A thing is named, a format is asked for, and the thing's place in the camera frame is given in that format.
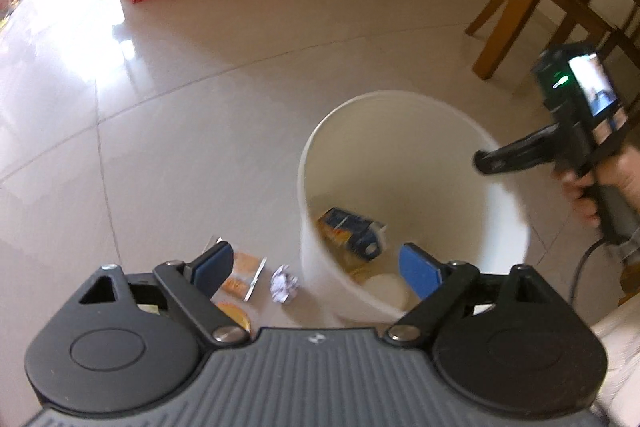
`ribbed gray surface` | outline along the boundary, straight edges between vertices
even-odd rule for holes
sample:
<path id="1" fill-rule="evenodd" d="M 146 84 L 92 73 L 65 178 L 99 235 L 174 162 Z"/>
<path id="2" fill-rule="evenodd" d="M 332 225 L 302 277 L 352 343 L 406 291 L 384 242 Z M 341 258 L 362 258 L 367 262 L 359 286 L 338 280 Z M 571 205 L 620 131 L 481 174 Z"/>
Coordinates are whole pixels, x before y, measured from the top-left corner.
<path id="1" fill-rule="evenodd" d="M 324 341 L 313 343 L 318 334 Z M 383 344 L 373 330 L 263 330 L 223 349 L 179 396 L 122 419 L 45 410 L 33 427 L 595 427 L 587 412 L 515 421 L 478 410 L 438 379 L 419 351 Z"/>

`human hand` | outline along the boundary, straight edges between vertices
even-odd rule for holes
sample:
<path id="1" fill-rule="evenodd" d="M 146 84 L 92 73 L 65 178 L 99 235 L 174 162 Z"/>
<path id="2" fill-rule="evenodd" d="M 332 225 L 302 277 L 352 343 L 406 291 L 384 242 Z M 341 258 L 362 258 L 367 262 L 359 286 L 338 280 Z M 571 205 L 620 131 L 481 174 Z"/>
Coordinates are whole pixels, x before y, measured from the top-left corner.
<path id="1" fill-rule="evenodd" d="M 620 155 L 607 158 L 596 168 L 600 185 L 613 185 L 620 190 L 629 205 L 640 212 L 640 152 L 635 147 L 624 146 Z M 593 185 L 593 174 L 578 179 L 573 171 L 555 171 L 554 178 L 562 182 L 562 192 L 572 208 L 587 225 L 597 227 L 600 218 L 596 202 L 585 198 L 584 190 Z"/>

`orange snack package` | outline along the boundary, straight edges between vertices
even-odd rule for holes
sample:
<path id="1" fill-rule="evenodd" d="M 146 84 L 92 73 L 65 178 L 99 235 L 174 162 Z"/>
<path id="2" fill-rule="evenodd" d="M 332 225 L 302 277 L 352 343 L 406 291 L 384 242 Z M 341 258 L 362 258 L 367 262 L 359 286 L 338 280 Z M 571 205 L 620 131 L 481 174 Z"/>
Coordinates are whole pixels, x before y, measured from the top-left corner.
<path id="1" fill-rule="evenodd" d="M 248 253 L 234 252 L 233 270 L 220 287 L 234 297 L 248 301 L 266 262 L 266 257 L 260 259 Z"/>

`small screen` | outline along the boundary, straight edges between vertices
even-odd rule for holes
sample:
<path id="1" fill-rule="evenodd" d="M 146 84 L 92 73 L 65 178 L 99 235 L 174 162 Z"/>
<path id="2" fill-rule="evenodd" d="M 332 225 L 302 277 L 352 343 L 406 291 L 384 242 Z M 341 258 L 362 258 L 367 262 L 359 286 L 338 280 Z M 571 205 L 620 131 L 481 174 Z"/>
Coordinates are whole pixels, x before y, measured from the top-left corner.
<path id="1" fill-rule="evenodd" d="M 571 58 L 569 67 L 574 72 L 575 79 L 589 102 L 593 116 L 617 100 L 613 87 L 607 78 L 607 73 L 605 73 L 596 54 Z"/>

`blue gripper pad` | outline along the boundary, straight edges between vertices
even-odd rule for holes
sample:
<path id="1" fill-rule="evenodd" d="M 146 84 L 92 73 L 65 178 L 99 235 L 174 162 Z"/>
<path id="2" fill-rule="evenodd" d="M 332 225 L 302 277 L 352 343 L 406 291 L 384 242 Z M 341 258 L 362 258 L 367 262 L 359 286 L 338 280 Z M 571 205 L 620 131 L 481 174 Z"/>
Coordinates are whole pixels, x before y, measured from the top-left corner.
<path id="1" fill-rule="evenodd" d="M 184 276 L 200 292 L 211 298 L 231 275 L 234 268 L 234 249 L 220 241 L 184 267 Z"/>
<path id="2" fill-rule="evenodd" d="M 400 275 L 420 300 L 426 299 L 442 284 L 442 263 L 413 243 L 402 245 L 398 264 Z"/>

